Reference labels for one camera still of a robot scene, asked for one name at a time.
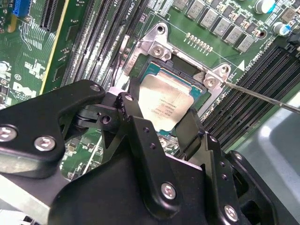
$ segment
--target screw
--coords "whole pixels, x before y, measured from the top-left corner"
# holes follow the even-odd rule
[[[131,95],[125,95],[125,98],[129,101],[133,101],[133,97]]]
[[[17,137],[17,132],[12,127],[0,127],[0,142],[9,142]]]
[[[161,185],[161,192],[163,193],[164,197],[167,199],[174,199],[176,197],[175,189],[168,183],[163,183]]]
[[[92,85],[92,86],[90,86],[90,88],[92,89],[92,90],[94,90],[94,91],[100,91],[100,88],[99,88],[99,86],[98,85]]]
[[[242,160],[242,159],[243,159],[242,156],[241,156],[240,154],[238,154],[238,153],[235,153],[235,156],[236,156],[236,158],[238,158],[239,160]]]
[[[55,141],[51,137],[42,136],[34,141],[34,147],[40,151],[51,151],[55,147]]]
[[[217,139],[216,139],[214,136],[210,136],[210,138],[211,138],[211,140],[212,140],[213,142],[218,142]]]
[[[226,205],[224,207],[226,216],[233,222],[237,222],[238,221],[238,214],[236,213],[236,211],[234,210],[233,207],[231,207],[230,205]]]

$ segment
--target blue connector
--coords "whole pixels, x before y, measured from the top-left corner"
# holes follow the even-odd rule
[[[29,13],[30,0],[15,0],[13,14],[16,16],[26,16]]]

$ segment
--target motherboard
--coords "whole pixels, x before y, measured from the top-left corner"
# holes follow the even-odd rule
[[[0,0],[0,109],[89,79],[140,80],[139,105],[165,151],[188,108],[229,150],[277,108],[221,86],[287,101],[299,91],[300,0]],[[66,143],[63,175],[101,164],[101,132]]]

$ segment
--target screwdriver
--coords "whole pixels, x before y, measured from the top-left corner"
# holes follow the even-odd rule
[[[249,95],[251,95],[251,96],[253,96],[253,97],[256,97],[256,98],[259,98],[259,99],[264,100],[264,101],[266,101],[266,102],[269,102],[269,103],[271,103],[271,104],[273,104],[273,105],[277,105],[277,106],[279,106],[279,107],[281,107],[281,108],[284,108],[284,109],[287,109],[287,110],[289,110],[289,111],[291,111],[291,112],[293,112],[293,113],[298,113],[298,114],[300,114],[300,109],[298,109],[298,108],[296,108],[296,107],[294,107],[294,106],[291,106],[291,105],[289,105],[289,104],[286,104],[286,103],[277,101],[277,100],[272,99],[272,98],[270,98],[270,97],[261,95],[261,94],[259,94],[259,93],[254,92],[254,91],[248,90],[248,89],[243,88],[243,87],[238,86],[238,85],[235,85],[235,84],[233,84],[233,83],[229,83],[229,82],[227,82],[227,81],[222,81],[222,82],[223,82],[225,85],[227,85],[228,87],[230,87],[230,88],[239,90],[239,91],[244,92],[244,93],[246,93],[246,94],[249,94]]]

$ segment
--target capacitor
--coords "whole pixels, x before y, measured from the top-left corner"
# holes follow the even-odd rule
[[[254,10],[258,14],[266,14],[273,12],[275,6],[275,0],[258,0],[254,5]]]
[[[273,32],[280,36],[287,36],[291,32],[291,26],[282,22],[276,22],[273,25]]]

